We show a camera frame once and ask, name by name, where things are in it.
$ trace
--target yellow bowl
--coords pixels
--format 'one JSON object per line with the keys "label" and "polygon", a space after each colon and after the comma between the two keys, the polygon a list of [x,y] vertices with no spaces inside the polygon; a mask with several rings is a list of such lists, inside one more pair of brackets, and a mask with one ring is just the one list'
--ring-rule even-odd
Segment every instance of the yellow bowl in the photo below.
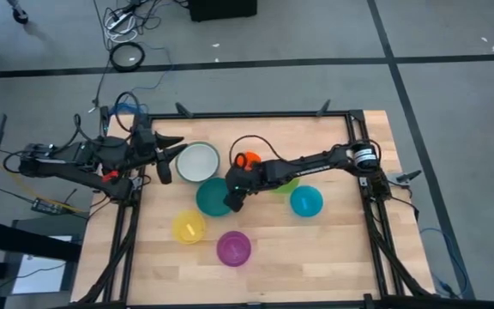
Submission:
{"label": "yellow bowl", "polygon": [[204,235],[205,220],[196,210],[185,210],[172,221],[172,236],[181,244],[195,244]]}

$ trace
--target blue cable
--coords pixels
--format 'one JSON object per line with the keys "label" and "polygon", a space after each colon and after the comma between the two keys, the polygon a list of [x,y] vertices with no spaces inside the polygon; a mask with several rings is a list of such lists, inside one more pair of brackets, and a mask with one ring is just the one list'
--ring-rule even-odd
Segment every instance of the blue cable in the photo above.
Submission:
{"label": "blue cable", "polygon": [[[434,228],[434,227],[423,228],[422,230],[420,230],[420,234],[422,235],[424,232],[428,232],[428,231],[438,232],[441,235],[443,235],[443,237],[445,238],[445,245],[447,246],[449,255],[451,256],[451,259],[455,263],[456,267],[461,271],[462,277],[464,278],[463,288],[462,288],[461,292],[458,294],[459,296],[462,296],[467,291],[467,288],[468,288],[468,274],[462,268],[461,264],[459,263],[459,260],[455,256],[455,254],[451,251],[451,247],[452,247],[452,243],[453,243],[451,241],[451,238],[446,233],[444,233],[442,230],[440,230],[439,228]],[[442,281],[438,276],[436,276],[433,272],[431,272],[431,274],[439,282],[441,288],[444,288],[446,286],[447,287],[449,286],[447,283],[445,283],[444,281]]]}
{"label": "blue cable", "polygon": [[167,75],[167,73],[171,72],[175,67],[174,63],[171,60],[171,55],[169,54],[169,51],[165,47],[152,47],[152,46],[146,44],[145,42],[138,42],[138,43],[144,44],[145,46],[147,46],[149,49],[151,49],[153,51],[164,51],[165,54],[167,55],[167,60],[169,61],[171,68],[169,68],[169,70],[163,72],[163,74],[160,76],[160,79],[158,80],[158,82],[155,85],[153,85],[152,87],[134,87],[130,90],[130,92],[135,92],[135,90],[138,90],[138,89],[142,89],[142,90],[154,90],[154,89],[156,89],[161,84],[161,81],[163,81],[163,78],[165,77],[165,75]]}
{"label": "blue cable", "polygon": [[109,111],[110,116],[115,115],[117,113],[125,113],[125,114],[140,114],[140,113],[148,113],[148,106],[146,104],[140,104],[141,109],[136,108],[135,104],[121,102],[117,103],[117,107],[113,106]]}

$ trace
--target gray floor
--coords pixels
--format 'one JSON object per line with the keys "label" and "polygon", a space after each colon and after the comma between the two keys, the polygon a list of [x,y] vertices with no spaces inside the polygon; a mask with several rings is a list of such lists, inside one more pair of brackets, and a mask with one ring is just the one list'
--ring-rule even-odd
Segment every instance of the gray floor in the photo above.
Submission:
{"label": "gray floor", "polygon": [[[0,70],[101,67],[106,54],[93,5],[22,0],[32,23],[17,25],[0,0]],[[259,0],[253,18],[194,23],[176,5],[160,9],[163,23],[139,40],[169,49],[175,64],[291,58],[383,57],[371,13],[364,1]],[[396,57],[494,53],[494,1],[378,0]],[[115,7],[100,0],[100,6]],[[164,64],[164,54],[147,51],[146,64]],[[494,300],[494,62],[404,64],[400,66],[415,116],[435,168],[467,272],[478,299]],[[111,74],[101,92],[109,105],[122,91],[151,86],[161,73]],[[0,112],[9,116],[2,148],[27,142],[65,141],[72,116],[86,130],[97,118],[87,114],[100,75],[0,79]],[[383,109],[389,114],[402,166],[420,169],[388,65],[186,70],[167,75],[153,91],[139,91],[150,112],[174,112],[180,101],[192,112],[315,110],[326,99],[333,109]],[[86,209],[90,191],[57,179],[27,179],[45,196]],[[0,186],[19,192],[0,171]],[[438,227],[423,177],[413,183],[419,225]],[[0,194],[0,222],[40,216],[28,205]],[[454,285],[443,239],[423,237],[432,271]],[[7,308],[42,308],[66,294],[11,298]]]}

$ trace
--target green bowl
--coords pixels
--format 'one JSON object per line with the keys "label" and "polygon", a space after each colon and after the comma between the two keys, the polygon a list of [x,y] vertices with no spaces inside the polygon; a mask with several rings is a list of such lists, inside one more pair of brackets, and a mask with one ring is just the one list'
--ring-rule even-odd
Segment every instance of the green bowl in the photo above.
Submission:
{"label": "green bowl", "polygon": [[273,193],[279,193],[279,194],[290,194],[295,190],[296,187],[298,187],[298,183],[300,182],[300,179],[295,178],[291,180],[288,184],[282,185],[281,187],[272,190]]}
{"label": "green bowl", "polygon": [[230,208],[224,204],[224,197],[227,193],[228,189],[224,179],[209,179],[197,190],[197,207],[205,215],[213,217],[226,215],[230,212]]}

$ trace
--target black floor stripe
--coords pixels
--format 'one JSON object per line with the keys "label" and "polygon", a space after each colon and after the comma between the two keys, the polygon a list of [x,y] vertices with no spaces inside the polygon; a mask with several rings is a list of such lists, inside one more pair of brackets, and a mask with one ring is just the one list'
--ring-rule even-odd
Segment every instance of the black floor stripe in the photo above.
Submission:
{"label": "black floor stripe", "polygon": [[494,61],[494,54],[395,58],[395,62],[397,64],[446,64],[446,63],[485,62],[485,61]]}
{"label": "black floor stripe", "polygon": [[[428,57],[397,57],[397,64],[441,64],[463,62],[494,61],[493,55],[459,55],[459,56],[428,56]],[[200,64],[152,64],[143,65],[136,72],[163,72],[172,68],[175,71],[187,70],[222,70],[222,69],[248,69],[248,68],[278,68],[311,65],[355,65],[355,64],[388,64],[388,58],[313,58],[313,59],[287,59],[287,60],[257,60],[234,61],[222,63]],[[104,73],[104,67],[48,69],[48,70],[9,70],[0,71],[0,78],[9,77],[38,77],[38,76],[79,76]],[[109,70],[109,74],[119,73]]]}
{"label": "black floor stripe", "polygon": [[[419,154],[420,164],[423,171],[425,172],[432,202],[434,203],[434,207],[436,208],[437,220],[439,221],[439,225],[442,231],[446,233],[451,239],[451,247],[448,247],[449,253],[454,254],[457,257],[459,264],[465,270],[466,266],[464,264],[464,259],[462,258],[461,250],[456,240],[455,232],[453,231],[453,226],[451,225],[451,220],[449,219],[449,214],[447,212],[445,202],[443,201],[442,191],[440,190],[439,184],[437,182],[437,176],[434,172],[434,167],[432,166],[432,163],[430,161],[430,156],[428,155],[425,141],[420,132],[419,124],[415,117],[413,106],[411,105],[411,101],[409,100],[409,96],[407,95],[405,84],[403,83],[403,79],[401,78],[400,70],[397,63],[395,62],[394,53],[392,52],[392,48],[390,47],[388,35],[386,34],[386,30],[384,29],[383,20],[378,13],[378,8],[375,0],[367,0],[367,3],[369,4],[370,14],[373,17],[373,21],[375,22],[375,27],[377,27],[377,33],[383,46],[384,55],[389,60],[390,74],[392,75],[395,88],[400,97],[401,107],[403,107],[403,112],[405,113],[405,117],[407,119],[407,125],[409,126],[409,130],[411,131],[413,142],[415,144],[415,148],[417,149],[417,154]],[[459,285],[461,285],[462,283],[464,283],[463,274],[455,267],[453,258],[451,258],[451,263],[454,265],[453,268],[455,269],[456,280],[459,282]],[[475,300],[472,283],[470,282],[470,278],[468,276],[466,278],[466,287],[461,286],[461,288],[465,288],[465,293],[463,294],[464,299]]]}
{"label": "black floor stripe", "polygon": [[[185,70],[222,70],[222,69],[248,69],[248,68],[273,68],[295,67],[309,65],[353,65],[353,64],[386,64],[386,58],[314,58],[314,59],[288,59],[288,60],[260,60],[260,61],[236,61],[222,63],[201,64],[175,64],[171,65],[143,65],[137,72],[163,72],[172,68],[173,71]],[[5,77],[35,77],[35,76],[75,76],[102,74],[105,68],[74,68],[55,70],[11,70],[0,71],[0,78]],[[108,73],[118,73],[114,69]]]}

